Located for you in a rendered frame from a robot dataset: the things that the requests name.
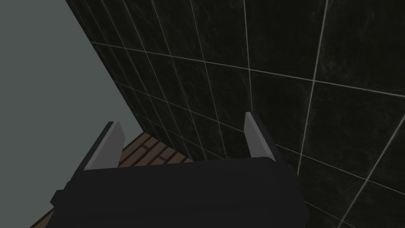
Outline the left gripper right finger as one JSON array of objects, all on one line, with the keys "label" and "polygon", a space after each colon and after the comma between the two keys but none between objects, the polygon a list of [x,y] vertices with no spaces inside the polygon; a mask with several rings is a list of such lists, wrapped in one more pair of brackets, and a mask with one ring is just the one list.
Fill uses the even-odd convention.
[{"label": "left gripper right finger", "polygon": [[244,136],[252,158],[268,157],[276,163],[286,164],[260,117],[252,112],[244,114]]}]

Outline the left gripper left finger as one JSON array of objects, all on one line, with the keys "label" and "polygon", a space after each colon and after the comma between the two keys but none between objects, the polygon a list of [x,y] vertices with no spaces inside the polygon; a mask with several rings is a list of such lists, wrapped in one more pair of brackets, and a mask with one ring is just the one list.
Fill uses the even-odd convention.
[{"label": "left gripper left finger", "polygon": [[76,170],[117,167],[124,143],[125,135],[119,121],[108,122]]}]

